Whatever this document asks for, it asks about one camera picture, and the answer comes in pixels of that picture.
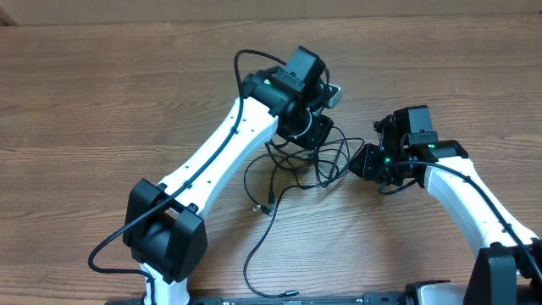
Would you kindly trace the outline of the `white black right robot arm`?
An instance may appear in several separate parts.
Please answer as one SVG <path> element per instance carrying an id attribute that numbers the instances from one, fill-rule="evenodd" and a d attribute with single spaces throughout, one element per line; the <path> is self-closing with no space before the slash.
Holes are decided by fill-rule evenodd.
<path id="1" fill-rule="evenodd" d="M 475 264 L 466 286 L 448 280 L 406 285 L 394 304 L 539 304 L 541 239 L 500 203 L 456 140 L 442 141 L 426 105 L 396 110 L 373 124 L 349 170 L 388 196 L 419 185 L 451 216 Z"/>

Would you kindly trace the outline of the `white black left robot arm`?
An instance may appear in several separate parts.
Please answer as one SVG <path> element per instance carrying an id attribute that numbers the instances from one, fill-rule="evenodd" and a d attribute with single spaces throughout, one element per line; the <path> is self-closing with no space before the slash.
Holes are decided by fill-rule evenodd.
<path id="1" fill-rule="evenodd" d="M 298 47 L 287 62 L 239 79 L 228 117 L 203 145 L 158 184 L 142 179 L 132 188 L 123 242 L 147 278 L 145 304 L 190 301 L 187 279 L 207 250 L 207 214 L 259 147 L 274 136 L 307 150 L 325 141 L 333 122 L 321 112 L 340 96 L 322 80 L 328 73 L 316 53 Z"/>

